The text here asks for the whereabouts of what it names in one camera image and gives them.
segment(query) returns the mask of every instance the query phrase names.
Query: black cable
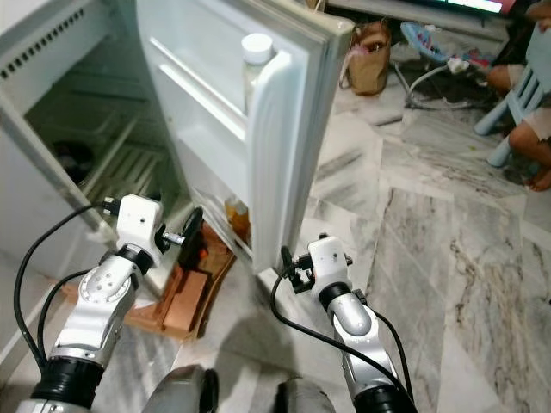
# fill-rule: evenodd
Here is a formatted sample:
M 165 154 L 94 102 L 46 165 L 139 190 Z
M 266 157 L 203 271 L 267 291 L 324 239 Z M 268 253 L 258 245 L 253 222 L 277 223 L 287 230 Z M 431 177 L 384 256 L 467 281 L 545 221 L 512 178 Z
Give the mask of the black cable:
M 404 380 L 406 381 L 407 394 L 409 394 L 410 399 L 414 402 L 412 381 L 410 379 L 410 371 L 407 368 L 406 353 L 404 352 L 404 347 L 402 346 L 402 341 L 399 339 L 398 331 L 396 331 L 396 329 L 394 328 L 392 323 L 390 321 L 388 321 L 387 318 L 382 316 L 377 311 L 373 311 L 373 312 L 384 324 L 387 325 L 388 329 L 390 330 L 391 334 L 393 335 L 394 341 L 396 342 L 396 347 L 398 348 L 398 352 L 399 352 L 399 361 L 402 364 L 402 371 L 404 372 Z
M 357 350 L 354 350 L 353 348 L 351 347 L 348 347 L 347 345 L 345 344 L 342 344 L 341 342 L 338 342 L 336 340 L 333 340 L 332 338 L 330 337 L 327 337 L 327 336 L 324 336 L 323 334 L 320 334 L 318 333 L 317 331 L 313 331 L 313 330 L 310 330 L 308 329 L 307 327 L 304 327 L 303 325 L 300 325 L 300 324 L 297 324 L 297 323 L 294 323 L 292 322 L 291 320 L 285 318 L 278 310 L 277 310 L 277 307 L 276 307 L 276 293 L 277 293 L 277 288 L 279 287 L 280 283 L 282 282 L 282 279 L 283 277 L 285 276 L 285 274 L 287 273 L 287 271 L 289 271 L 290 269 L 292 269 L 292 267 L 289 267 L 287 268 L 286 270 L 284 270 L 281 274 L 278 275 L 277 277 L 277 280 L 275 281 L 275 284 L 274 286 L 272 287 L 272 291 L 271 291 L 271 294 L 270 294 L 270 297 L 269 297 L 269 307 L 270 309 L 272 310 L 272 312 L 274 313 L 274 316 L 275 318 L 277 318 L 279 321 L 281 321 L 282 323 L 286 324 L 287 326 L 291 327 L 292 329 L 295 329 L 295 330 L 298 330 L 300 331 L 301 333 L 304 333 L 310 337 L 313 337 L 313 338 L 316 338 L 318 340 L 320 340 L 321 342 L 325 342 L 327 344 L 329 344 L 330 346 L 333 346 L 335 348 L 338 348 L 339 350 L 341 351 L 344 351 L 348 354 L 351 354 L 355 357 L 357 357 L 358 359 L 360 359 L 361 361 L 365 361 L 366 363 L 368 363 L 371 367 L 374 367 L 376 368 L 377 370 L 379 370 L 381 373 L 383 373 L 400 391 L 402 391 L 404 393 L 404 395 L 406 397 L 408 397 L 408 399 L 410 399 L 412 405 L 415 405 L 413 403 L 413 401 L 411 400 L 407 390 L 404 388 L 404 386 L 400 383 L 400 381 L 398 379 L 396 379 L 394 377 L 394 375 L 389 372 L 385 367 L 381 366 L 379 363 L 377 363 L 375 360 L 367 357 L 366 355 L 360 353 L 359 351 Z
M 103 206 L 103 203 L 101 202 L 83 206 L 81 208 L 78 208 L 76 211 L 70 213 L 69 215 L 67 215 L 61 221 L 59 221 L 56 225 L 54 225 L 52 228 L 50 228 L 48 231 L 42 234 L 40 238 L 34 241 L 33 245 L 31 245 L 31 247 L 28 249 L 27 254 L 25 254 L 25 256 L 23 257 L 21 265 L 17 270 L 17 276 L 15 278 L 15 286 L 14 286 L 15 321 L 17 322 L 17 326 L 19 327 L 19 330 L 21 331 L 23 338 L 25 339 L 25 342 L 27 342 L 27 345 L 31 350 L 31 353 L 33 354 L 34 359 L 36 360 L 36 364 L 38 365 L 40 372 L 42 372 L 44 367 L 46 366 L 47 360 L 45 358 L 42 358 L 40 351 L 38 350 L 38 347 L 34 342 L 33 337 L 28 331 L 28 327 L 25 323 L 25 319 L 23 318 L 23 314 L 21 310 L 21 286 L 23 282 L 23 275 L 25 274 L 25 269 L 27 268 L 28 262 L 31 259 L 31 256 L 33 255 L 34 251 L 40 246 L 42 242 L 44 242 L 45 239 L 50 237 L 55 231 L 57 231 L 59 228 L 61 228 L 63 225 L 65 225 L 67 222 L 69 222 L 71 219 L 75 218 L 76 216 L 80 215 L 81 213 L 84 213 L 89 209 L 102 207 L 102 206 Z
M 78 271 L 77 273 L 67 275 L 65 278 L 62 278 L 57 282 L 55 286 L 53 286 L 52 290 L 46 297 L 46 301 L 44 302 L 44 305 L 42 306 L 42 310 L 40 311 L 40 318 L 38 319 L 38 330 L 36 333 L 36 341 L 38 345 L 38 350 L 40 351 L 40 356 L 43 360 L 47 360 L 46 357 L 46 351 L 44 349 L 44 325 L 46 324 L 46 316 L 48 314 L 48 309 L 50 308 L 50 304 L 53 301 L 53 297 L 55 297 L 55 294 L 59 289 L 70 280 L 74 280 L 77 277 L 80 277 L 82 275 L 85 275 L 89 273 L 90 269 L 85 269 L 84 271 Z

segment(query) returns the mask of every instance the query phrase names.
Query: refrigerator door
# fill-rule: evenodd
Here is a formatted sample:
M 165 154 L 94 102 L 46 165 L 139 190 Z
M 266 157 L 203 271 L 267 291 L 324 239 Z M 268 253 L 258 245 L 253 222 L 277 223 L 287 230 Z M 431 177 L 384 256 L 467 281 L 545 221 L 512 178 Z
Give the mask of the refrigerator door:
M 289 0 L 137 1 L 140 38 L 173 150 L 207 222 L 254 271 L 293 248 L 353 24 Z M 241 39 L 264 33 L 275 56 L 244 113 Z M 249 208 L 251 240 L 224 200 Z

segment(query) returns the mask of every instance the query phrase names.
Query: screen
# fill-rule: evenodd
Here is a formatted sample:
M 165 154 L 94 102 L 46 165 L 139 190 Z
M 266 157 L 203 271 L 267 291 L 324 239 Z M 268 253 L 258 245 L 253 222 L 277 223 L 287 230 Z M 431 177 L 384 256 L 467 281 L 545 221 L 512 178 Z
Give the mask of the screen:
M 490 13 L 501 13 L 506 15 L 516 0 L 437 0 L 440 3 L 454 4 L 457 6 L 469 7 L 489 11 Z

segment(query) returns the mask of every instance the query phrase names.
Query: white bottle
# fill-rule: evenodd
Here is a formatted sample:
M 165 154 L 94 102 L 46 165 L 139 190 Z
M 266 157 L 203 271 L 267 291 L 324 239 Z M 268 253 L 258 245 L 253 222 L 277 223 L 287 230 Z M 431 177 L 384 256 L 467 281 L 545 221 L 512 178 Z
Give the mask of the white bottle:
M 274 42 L 267 34 L 253 33 L 241 40 L 243 47 L 243 76 L 245 85 L 245 113 L 249 113 L 252 96 L 263 67 L 272 59 Z

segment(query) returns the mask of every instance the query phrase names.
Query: refrigerator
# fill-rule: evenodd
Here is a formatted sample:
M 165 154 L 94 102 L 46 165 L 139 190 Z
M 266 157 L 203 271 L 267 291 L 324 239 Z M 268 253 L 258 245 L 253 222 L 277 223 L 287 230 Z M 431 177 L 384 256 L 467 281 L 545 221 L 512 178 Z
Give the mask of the refrigerator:
M 160 193 L 169 229 L 201 206 L 253 272 L 276 268 L 298 237 L 352 28 L 290 0 L 46 3 L 0 36 L 0 232 L 16 234 L 0 249 L 23 256 L 104 196 Z M 275 53 L 245 114 L 251 33 Z M 227 223 L 231 195 L 249 209 L 248 243 Z M 96 265 L 113 225 L 90 211 L 31 265 L 55 278 Z M 149 275 L 159 293 L 176 253 Z

